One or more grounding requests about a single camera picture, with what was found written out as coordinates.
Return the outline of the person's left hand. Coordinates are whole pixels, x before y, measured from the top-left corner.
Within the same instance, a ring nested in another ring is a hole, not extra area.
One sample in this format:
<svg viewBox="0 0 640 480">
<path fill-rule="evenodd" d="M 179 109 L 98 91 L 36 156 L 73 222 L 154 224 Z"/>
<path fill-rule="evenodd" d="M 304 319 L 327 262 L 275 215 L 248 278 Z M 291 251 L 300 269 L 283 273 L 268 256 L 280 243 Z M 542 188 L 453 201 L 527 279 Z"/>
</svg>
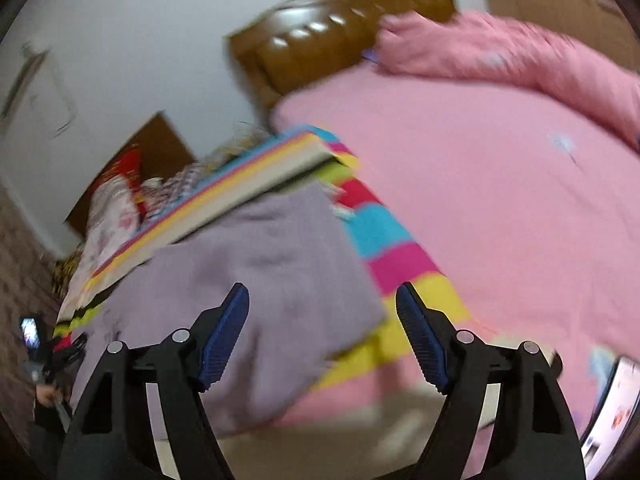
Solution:
<svg viewBox="0 0 640 480">
<path fill-rule="evenodd" d="M 36 401 L 45 408 L 55 408 L 64 401 L 64 393 L 53 384 L 36 385 Z"/>
</svg>

